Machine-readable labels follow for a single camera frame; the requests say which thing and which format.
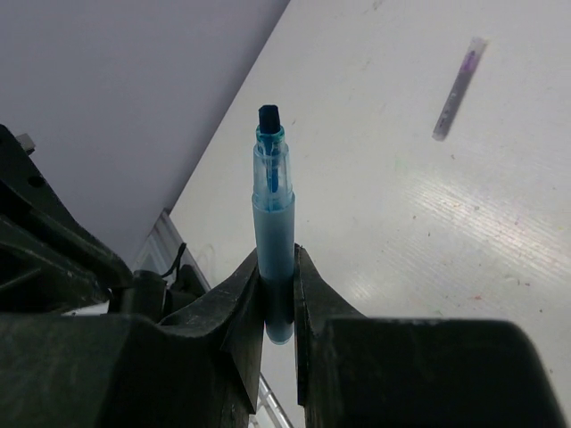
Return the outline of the blue pen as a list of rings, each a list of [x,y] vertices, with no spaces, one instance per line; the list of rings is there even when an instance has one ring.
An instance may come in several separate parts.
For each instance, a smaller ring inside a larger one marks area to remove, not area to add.
[[[294,330],[295,195],[289,147],[276,105],[259,108],[253,147],[252,211],[269,339],[282,345]]]

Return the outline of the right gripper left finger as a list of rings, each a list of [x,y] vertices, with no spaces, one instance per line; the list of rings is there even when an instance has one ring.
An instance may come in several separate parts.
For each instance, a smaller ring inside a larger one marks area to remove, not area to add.
[[[261,370],[258,278],[250,254],[159,323],[2,315],[2,426],[245,427]]]

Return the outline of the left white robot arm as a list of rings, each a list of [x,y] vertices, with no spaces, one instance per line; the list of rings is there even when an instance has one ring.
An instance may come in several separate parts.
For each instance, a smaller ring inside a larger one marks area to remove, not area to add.
[[[179,246],[164,273],[131,271],[68,212],[7,127],[1,128],[1,310],[58,313],[109,303],[154,321],[204,295]]]

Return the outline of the purple pen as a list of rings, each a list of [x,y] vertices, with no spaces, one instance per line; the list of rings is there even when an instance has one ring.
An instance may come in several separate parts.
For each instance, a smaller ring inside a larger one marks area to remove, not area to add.
[[[473,37],[471,39],[468,50],[462,60],[457,76],[451,87],[451,91],[449,92],[443,109],[435,123],[433,130],[434,140],[443,141],[450,133],[452,123],[459,111],[459,107],[486,47],[487,41],[483,38]]]

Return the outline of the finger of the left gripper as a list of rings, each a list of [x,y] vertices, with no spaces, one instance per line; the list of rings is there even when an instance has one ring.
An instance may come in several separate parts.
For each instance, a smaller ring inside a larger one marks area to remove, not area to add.
[[[129,288],[126,263],[64,207],[25,149],[1,128],[1,310],[64,313]]]

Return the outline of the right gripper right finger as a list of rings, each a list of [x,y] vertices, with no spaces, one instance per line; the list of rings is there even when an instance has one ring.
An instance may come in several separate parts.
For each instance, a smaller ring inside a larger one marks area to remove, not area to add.
[[[298,402],[309,427],[562,427],[528,336],[503,320],[366,317],[294,256]]]

